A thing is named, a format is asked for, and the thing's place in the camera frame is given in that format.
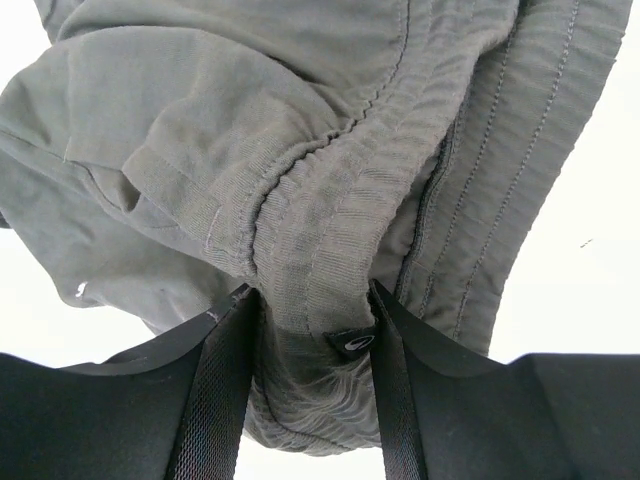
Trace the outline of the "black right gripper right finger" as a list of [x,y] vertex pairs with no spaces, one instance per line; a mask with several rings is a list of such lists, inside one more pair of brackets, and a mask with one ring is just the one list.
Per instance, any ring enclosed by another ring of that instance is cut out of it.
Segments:
[[415,318],[380,283],[371,353],[390,479],[635,479],[639,359],[479,355]]

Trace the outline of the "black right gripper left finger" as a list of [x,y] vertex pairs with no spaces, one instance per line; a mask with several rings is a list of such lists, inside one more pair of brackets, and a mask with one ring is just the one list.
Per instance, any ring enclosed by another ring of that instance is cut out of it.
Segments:
[[5,479],[230,479],[252,382],[259,296],[206,312],[107,361],[1,358]]

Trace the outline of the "olive green shorts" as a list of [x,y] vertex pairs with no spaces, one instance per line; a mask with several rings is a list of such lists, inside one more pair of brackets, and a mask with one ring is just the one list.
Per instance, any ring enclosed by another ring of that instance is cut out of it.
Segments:
[[64,302],[155,333],[262,295],[246,433],[380,443],[371,280],[486,354],[627,1],[40,1],[1,96],[1,221]]

